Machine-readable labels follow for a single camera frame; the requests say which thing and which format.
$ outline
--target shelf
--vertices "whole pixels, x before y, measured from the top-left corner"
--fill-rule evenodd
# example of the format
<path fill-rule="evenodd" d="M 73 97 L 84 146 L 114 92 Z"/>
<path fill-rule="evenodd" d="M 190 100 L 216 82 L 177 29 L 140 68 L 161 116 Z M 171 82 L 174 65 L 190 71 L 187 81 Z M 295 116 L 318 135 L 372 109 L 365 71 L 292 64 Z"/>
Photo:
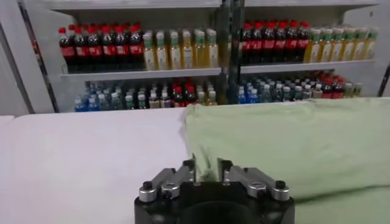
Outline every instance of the shelf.
<path fill-rule="evenodd" d="M 155 8 L 216 8 L 221 0 L 44 0 L 42 3 L 53 10 L 86 9 L 155 9 Z"/>
<path fill-rule="evenodd" d="M 242 74 L 265 73 L 265 72 L 289 72 L 289 71 L 310 71 L 310 70 L 327 70 L 327 69 L 345 69 L 345 68 L 365 68 L 372 66 L 373 60 L 361 61 L 338 61 L 327 63 L 305 63 L 305 64 L 287 64 L 287 65 L 257 65 L 242 66 Z"/>
<path fill-rule="evenodd" d="M 131 72 L 99 72 L 83 74 L 62 74 L 61 79 L 70 82 L 103 81 L 103 80 L 125 80 L 125 79 L 159 79 L 175 77 L 194 77 L 219 75 L 220 68 L 205 69 L 180 69 L 161 71 L 131 71 Z"/>

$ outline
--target juice bottle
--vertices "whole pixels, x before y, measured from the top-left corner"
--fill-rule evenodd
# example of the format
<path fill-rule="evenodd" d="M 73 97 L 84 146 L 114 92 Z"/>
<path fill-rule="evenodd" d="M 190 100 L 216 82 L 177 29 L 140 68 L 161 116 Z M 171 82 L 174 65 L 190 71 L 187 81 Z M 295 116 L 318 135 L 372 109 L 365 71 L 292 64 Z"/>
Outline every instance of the juice bottle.
<path fill-rule="evenodd" d="M 368 34 L 368 39 L 364 43 L 363 53 L 361 54 L 361 59 L 373 59 L 375 54 L 375 44 L 379 28 L 374 27 L 370 30 Z"/>
<path fill-rule="evenodd" d="M 182 46 L 182 66 L 185 69 L 193 68 L 194 64 L 194 49 L 191 44 L 191 33 L 188 30 L 183 30 L 183 46 Z"/>
<path fill-rule="evenodd" d="M 342 33 L 344 29 L 333 28 L 333 42 L 331 44 L 330 59 L 329 61 L 338 61 L 340 59 L 340 53 L 342 48 Z"/>
<path fill-rule="evenodd" d="M 328 62 L 330 56 L 330 50 L 332 48 L 332 30 L 325 29 L 324 30 L 324 39 L 320 43 L 319 53 L 318 53 L 318 62 Z"/>
<path fill-rule="evenodd" d="M 364 42 L 367 37 L 367 28 L 359 28 L 356 32 L 356 39 L 352 50 L 352 60 L 360 60 L 362 58 Z"/>
<path fill-rule="evenodd" d="M 353 38 L 355 36 L 356 29 L 346 27 L 344 31 L 345 39 L 341 48 L 340 61 L 350 61 L 352 59 Z"/>

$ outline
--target yellow juice bottle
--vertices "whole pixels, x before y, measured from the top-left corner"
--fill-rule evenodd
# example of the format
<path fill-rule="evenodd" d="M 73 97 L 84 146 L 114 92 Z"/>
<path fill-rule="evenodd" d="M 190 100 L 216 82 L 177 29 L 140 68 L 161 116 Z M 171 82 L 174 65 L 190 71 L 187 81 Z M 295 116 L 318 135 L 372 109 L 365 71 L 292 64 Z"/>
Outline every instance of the yellow juice bottle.
<path fill-rule="evenodd" d="M 361 54 L 361 59 L 373 59 L 375 55 L 375 44 L 377 42 L 379 28 L 374 27 L 370 30 L 368 38 L 364 43 L 363 53 Z"/>
<path fill-rule="evenodd" d="M 323 40 L 319 45 L 318 62 L 328 62 L 330 57 L 330 50 L 332 48 L 332 30 L 325 29 L 323 31 Z"/>
<path fill-rule="evenodd" d="M 340 61 L 350 61 L 352 59 L 353 39 L 355 38 L 355 28 L 346 27 L 344 29 L 345 39 L 342 44 Z"/>
<path fill-rule="evenodd" d="M 363 49 L 364 49 L 364 42 L 367 37 L 367 28 L 359 28 L 357 29 L 356 39 L 355 43 L 353 44 L 353 50 L 352 50 L 352 60 L 360 60 Z"/>
<path fill-rule="evenodd" d="M 331 44 L 330 59 L 329 61 L 338 61 L 340 59 L 340 53 L 342 48 L 342 34 L 344 29 L 333 28 L 333 42 Z"/>

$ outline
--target plastic bottle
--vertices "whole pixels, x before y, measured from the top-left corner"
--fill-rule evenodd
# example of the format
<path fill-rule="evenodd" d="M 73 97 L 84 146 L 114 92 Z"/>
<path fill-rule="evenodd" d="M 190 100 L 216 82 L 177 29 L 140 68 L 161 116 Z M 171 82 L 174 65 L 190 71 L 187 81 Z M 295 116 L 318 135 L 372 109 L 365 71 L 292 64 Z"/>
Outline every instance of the plastic bottle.
<path fill-rule="evenodd" d="M 375 55 L 375 44 L 377 42 L 379 28 L 372 28 L 368 34 L 368 39 L 364 43 L 361 59 L 373 59 Z"/>
<path fill-rule="evenodd" d="M 275 47 L 274 47 L 274 58 L 273 62 L 284 62 L 285 61 L 285 46 L 286 46 L 286 24 L 279 23 L 278 28 L 275 31 Z"/>

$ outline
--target bottle label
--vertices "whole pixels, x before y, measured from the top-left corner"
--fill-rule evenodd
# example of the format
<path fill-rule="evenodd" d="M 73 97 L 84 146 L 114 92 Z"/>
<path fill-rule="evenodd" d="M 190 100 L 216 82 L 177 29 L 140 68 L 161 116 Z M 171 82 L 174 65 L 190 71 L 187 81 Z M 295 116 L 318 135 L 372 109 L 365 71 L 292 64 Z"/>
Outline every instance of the bottle label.
<path fill-rule="evenodd" d="M 116 55 L 116 48 L 114 45 L 103 46 L 104 55 Z"/>
<path fill-rule="evenodd" d="M 333 52 L 331 53 L 330 61 L 338 61 L 339 60 L 341 47 L 342 47 L 341 43 L 335 44 L 335 46 L 333 47 Z"/>
<path fill-rule="evenodd" d="M 297 47 L 297 40 L 287 40 L 287 48 L 294 49 Z"/>
<path fill-rule="evenodd" d="M 263 44 L 264 49 L 272 49 L 275 46 L 275 40 L 264 40 Z"/>
<path fill-rule="evenodd" d="M 118 55 L 128 55 L 129 54 L 129 46 L 128 45 L 117 46 L 116 51 L 117 51 Z"/>
<path fill-rule="evenodd" d="M 184 68 L 193 68 L 193 51 L 191 48 L 184 48 Z"/>
<path fill-rule="evenodd" d="M 171 49 L 172 69 L 180 69 L 180 51 L 179 49 Z"/>
<path fill-rule="evenodd" d="M 309 44 L 309 40 L 298 40 L 297 46 L 298 48 L 306 48 Z"/>
<path fill-rule="evenodd" d="M 64 57 L 74 56 L 74 48 L 73 47 L 61 47 L 61 53 Z"/>
<path fill-rule="evenodd" d="M 92 57 L 100 56 L 102 54 L 103 54 L 103 50 L 101 46 L 90 47 L 90 55 Z"/>
<path fill-rule="evenodd" d="M 286 41 L 285 40 L 277 40 L 275 41 L 275 48 L 276 49 L 283 49 L 286 46 Z"/>
<path fill-rule="evenodd" d="M 90 54 L 87 47 L 76 47 L 76 52 L 79 57 L 87 57 Z"/>
<path fill-rule="evenodd" d="M 143 53 L 143 46 L 142 44 L 139 45 L 132 45 L 130 46 L 130 53 L 131 54 L 142 54 Z"/>

